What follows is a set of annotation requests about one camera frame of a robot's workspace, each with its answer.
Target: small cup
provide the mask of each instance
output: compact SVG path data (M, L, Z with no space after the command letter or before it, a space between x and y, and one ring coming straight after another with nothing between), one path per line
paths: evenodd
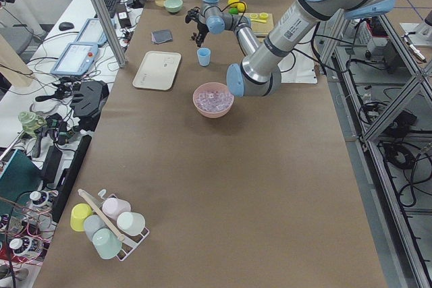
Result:
M146 227L146 220L137 212L123 212L117 219L117 227L128 235L136 236Z
M130 204L122 199L108 198L103 202L102 211L110 219L116 221L121 213L130 212Z
M84 221L84 230L90 241L93 240L93 235L99 230L106 228L106 224L98 215L91 215Z
M99 229L92 238L93 245L99 256L104 259L114 258L122 249L122 243L109 229Z
M201 66L206 67L210 64L210 49L202 47L196 51L196 55L198 55L198 62Z
M77 232L84 232L84 221L93 213L88 204L78 204L72 209L70 227Z

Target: wooden handle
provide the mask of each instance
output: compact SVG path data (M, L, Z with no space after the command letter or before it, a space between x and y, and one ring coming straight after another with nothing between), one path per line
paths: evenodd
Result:
M95 211L95 213L98 214L98 216L102 219L102 221L108 226L110 230L117 236L119 241L124 241L125 236L122 234L119 229L108 219L108 217L105 216L105 214L102 212L102 210L99 209L99 207L93 202L93 197L86 192L83 189L78 189L78 195L80 195L87 204L90 205L90 207Z

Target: yellow cup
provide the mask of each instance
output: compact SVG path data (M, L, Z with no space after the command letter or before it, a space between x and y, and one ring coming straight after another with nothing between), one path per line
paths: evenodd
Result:
M78 204L72 209L70 227L77 232L84 232L84 221L93 213L88 204Z

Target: white tray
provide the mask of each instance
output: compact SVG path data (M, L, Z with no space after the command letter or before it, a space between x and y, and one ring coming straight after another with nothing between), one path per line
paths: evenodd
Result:
M132 85L135 88L169 90L173 85L181 58L180 53L147 52Z

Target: light blue cup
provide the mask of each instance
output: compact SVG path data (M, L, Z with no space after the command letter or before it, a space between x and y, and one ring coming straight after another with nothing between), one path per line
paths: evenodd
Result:
M92 242L97 253L104 260L114 258L122 249L122 243L109 229L99 229L93 235Z
M93 236L99 229L106 228L107 226L102 221L102 218L98 215L91 215L86 218L84 221L84 231L86 232L86 235L88 239L93 242Z
M198 62L201 66L206 67L210 64L210 49L202 47L196 51L196 54L198 55Z

